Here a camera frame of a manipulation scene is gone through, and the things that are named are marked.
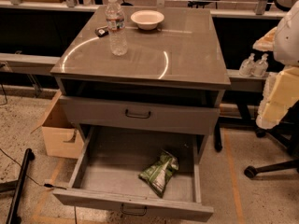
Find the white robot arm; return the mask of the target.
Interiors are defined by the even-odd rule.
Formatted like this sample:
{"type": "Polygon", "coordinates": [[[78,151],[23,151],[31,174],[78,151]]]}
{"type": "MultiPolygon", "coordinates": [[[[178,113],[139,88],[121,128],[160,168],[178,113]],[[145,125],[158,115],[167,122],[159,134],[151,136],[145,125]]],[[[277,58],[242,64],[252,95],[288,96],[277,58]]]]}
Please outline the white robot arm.
{"type": "Polygon", "coordinates": [[[277,75],[268,76],[263,88],[256,124],[269,130],[299,101],[299,1],[253,48],[272,51],[274,59],[285,65],[277,75]]]}

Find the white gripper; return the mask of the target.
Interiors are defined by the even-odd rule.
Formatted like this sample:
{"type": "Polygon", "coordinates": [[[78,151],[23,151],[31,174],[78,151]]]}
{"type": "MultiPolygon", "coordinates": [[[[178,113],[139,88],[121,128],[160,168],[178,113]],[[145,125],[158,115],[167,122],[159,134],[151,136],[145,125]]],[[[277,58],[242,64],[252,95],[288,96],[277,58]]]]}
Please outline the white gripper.
{"type": "MultiPolygon", "coordinates": [[[[253,48],[272,51],[277,28],[274,27],[256,40],[253,48]]],[[[256,124],[262,129],[272,129],[286,116],[289,109],[299,101],[299,67],[286,66],[279,73],[270,72],[264,87],[256,124]]]]}

